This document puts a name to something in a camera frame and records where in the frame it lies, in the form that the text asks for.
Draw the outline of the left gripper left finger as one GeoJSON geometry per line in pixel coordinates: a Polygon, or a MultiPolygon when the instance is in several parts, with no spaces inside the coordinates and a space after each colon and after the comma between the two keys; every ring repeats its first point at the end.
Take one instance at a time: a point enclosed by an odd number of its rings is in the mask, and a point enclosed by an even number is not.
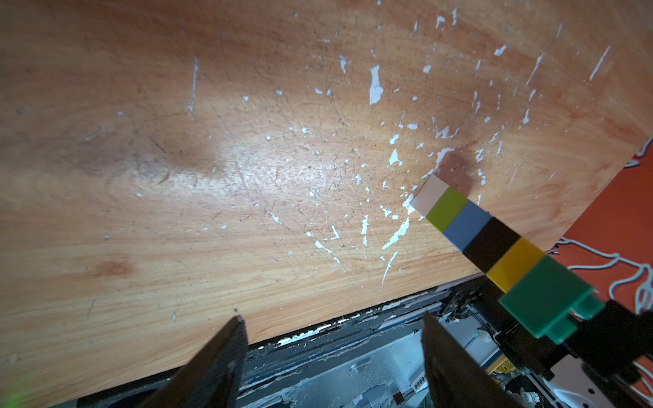
{"type": "Polygon", "coordinates": [[[145,399],[141,407],[234,407],[248,352],[241,316],[224,327],[182,367],[170,383],[145,399]]]}

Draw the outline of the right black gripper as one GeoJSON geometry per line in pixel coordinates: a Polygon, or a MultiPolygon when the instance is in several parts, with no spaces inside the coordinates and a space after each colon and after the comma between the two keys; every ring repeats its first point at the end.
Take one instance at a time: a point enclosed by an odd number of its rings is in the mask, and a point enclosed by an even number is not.
{"type": "Polygon", "coordinates": [[[652,312],[636,315],[611,300],[595,317],[577,326],[566,348],[605,380],[638,382],[634,362],[652,357],[652,312]]]}

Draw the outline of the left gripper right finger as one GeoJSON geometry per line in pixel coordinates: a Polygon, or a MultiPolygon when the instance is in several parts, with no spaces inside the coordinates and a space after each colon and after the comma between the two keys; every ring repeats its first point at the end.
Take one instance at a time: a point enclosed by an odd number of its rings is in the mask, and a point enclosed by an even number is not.
{"type": "Polygon", "coordinates": [[[423,359],[435,407],[519,407],[434,316],[423,316],[423,359]]]}

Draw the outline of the dark green lego brick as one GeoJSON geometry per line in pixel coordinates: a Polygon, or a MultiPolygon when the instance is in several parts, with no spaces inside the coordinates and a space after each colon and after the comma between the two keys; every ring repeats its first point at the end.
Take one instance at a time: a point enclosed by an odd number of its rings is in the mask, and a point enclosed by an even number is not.
{"type": "Polygon", "coordinates": [[[534,338],[561,344],[576,330],[573,313],[585,321],[605,307],[593,287],[549,256],[499,299],[499,303],[534,338]]]}

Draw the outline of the yellow lego brick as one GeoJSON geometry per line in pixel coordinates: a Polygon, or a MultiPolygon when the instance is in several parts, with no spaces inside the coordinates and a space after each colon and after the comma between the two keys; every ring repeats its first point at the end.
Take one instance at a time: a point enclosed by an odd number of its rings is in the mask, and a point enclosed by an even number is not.
{"type": "Polygon", "coordinates": [[[520,238],[486,273],[503,292],[508,292],[545,257],[537,246],[520,238]]]}

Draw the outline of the black lego brick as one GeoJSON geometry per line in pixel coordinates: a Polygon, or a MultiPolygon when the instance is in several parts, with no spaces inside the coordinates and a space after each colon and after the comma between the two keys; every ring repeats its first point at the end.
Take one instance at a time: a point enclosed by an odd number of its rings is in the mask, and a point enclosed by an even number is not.
{"type": "Polygon", "coordinates": [[[491,218],[463,251],[481,272],[490,269],[520,239],[520,235],[497,218],[491,218]]]}

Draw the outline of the blue lego brick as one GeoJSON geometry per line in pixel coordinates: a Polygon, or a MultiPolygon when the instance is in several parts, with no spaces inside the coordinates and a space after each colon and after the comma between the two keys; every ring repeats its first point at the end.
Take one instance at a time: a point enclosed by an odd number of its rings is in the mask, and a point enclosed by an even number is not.
{"type": "Polygon", "coordinates": [[[461,212],[445,229],[444,236],[457,250],[462,252],[490,220],[491,214],[474,204],[474,202],[467,202],[461,212]]]}

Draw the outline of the lime lego brick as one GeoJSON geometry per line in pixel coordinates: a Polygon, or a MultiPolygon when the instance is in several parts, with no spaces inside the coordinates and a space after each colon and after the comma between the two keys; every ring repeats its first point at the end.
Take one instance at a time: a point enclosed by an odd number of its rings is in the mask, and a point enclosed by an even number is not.
{"type": "Polygon", "coordinates": [[[468,203],[468,198],[448,187],[429,211],[426,219],[444,233],[468,203]]]}

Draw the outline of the white lego brick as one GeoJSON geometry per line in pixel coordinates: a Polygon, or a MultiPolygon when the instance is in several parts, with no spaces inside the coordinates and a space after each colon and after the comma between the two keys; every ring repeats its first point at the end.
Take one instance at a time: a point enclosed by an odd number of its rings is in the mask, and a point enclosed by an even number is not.
{"type": "Polygon", "coordinates": [[[449,185],[435,175],[431,175],[419,192],[413,197],[411,206],[423,217],[427,217],[438,200],[445,194],[449,185]]]}

